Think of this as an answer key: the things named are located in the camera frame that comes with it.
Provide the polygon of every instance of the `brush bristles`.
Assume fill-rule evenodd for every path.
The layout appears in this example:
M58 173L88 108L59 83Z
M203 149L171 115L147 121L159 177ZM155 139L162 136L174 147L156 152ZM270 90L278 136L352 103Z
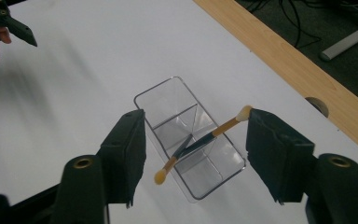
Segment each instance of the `brush bristles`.
M157 185L161 185L165 181L165 177L167 176L167 171L165 169L159 170L155 174L155 182Z
M235 117L235 119L237 121L246 121L246 120L248 120L249 115L251 114L251 109L252 109L251 105L244 106L243 109L241 110L241 112L237 115L237 117Z

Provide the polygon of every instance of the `white table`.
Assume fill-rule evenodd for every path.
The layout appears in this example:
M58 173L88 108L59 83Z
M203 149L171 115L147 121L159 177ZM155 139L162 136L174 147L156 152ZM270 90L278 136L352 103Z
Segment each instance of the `white table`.
M0 193L18 203L59 183L72 158L95 154L133 97L181 77L218 123L244 105L279 116L316 144L358 162L358 146L190 0L28 0L11 9L38 48L0 50ZM244 152L246 124L228 135ZM189 203L147 141L134 206L111 223L307 223L305 201L280 206L249 165Z

